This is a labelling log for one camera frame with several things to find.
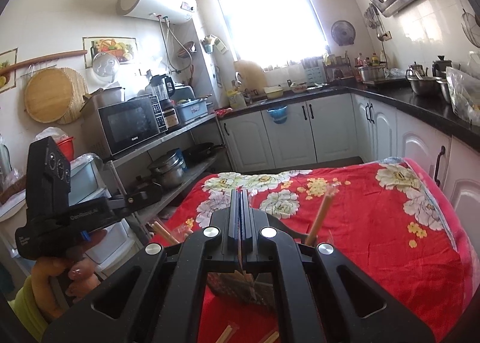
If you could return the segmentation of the green sleeve forearm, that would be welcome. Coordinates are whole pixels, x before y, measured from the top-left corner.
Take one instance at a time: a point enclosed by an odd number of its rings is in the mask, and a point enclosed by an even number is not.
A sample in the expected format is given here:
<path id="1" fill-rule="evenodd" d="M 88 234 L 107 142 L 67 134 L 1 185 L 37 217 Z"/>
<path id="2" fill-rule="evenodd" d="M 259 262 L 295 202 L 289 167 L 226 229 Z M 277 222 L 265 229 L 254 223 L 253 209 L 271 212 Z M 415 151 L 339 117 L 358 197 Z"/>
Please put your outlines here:
<path id="1" fill-rule="evenodd" d="M 8 304 L 32 337 L 40 342 L 49 323 L 37 306 L 32 290 L 31 276 L 26 278 L 23 287 L 13 300 L 8 301 Z"/>

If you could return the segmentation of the person left hand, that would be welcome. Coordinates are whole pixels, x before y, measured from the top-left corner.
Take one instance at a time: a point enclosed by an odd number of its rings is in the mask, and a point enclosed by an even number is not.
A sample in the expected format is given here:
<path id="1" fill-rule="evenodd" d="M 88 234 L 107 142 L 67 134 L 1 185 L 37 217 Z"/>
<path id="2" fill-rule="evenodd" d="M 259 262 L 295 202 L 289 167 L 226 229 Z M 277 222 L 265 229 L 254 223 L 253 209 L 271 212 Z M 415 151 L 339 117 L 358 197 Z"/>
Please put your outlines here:
<path id="1" fill-rule="evenodd" d="M 94 262 L 89 258 L 80 259 L 80 256 L 97 246 L 106 237 L 106 232 L 105 229 L 101 229 L 91 233 L 90 241 L 75 249 L 77 256 L 74 259 L 42 257 L 35 262 L 31 273 L 32 292 L 37 307 L 47 320 L 57 319 L 64 313 L 50 284 L 54 277 L 67 272 L 70 284 L 64 294 L 72 297 L 75 303 L 100 284 L 95 275 Z"/>

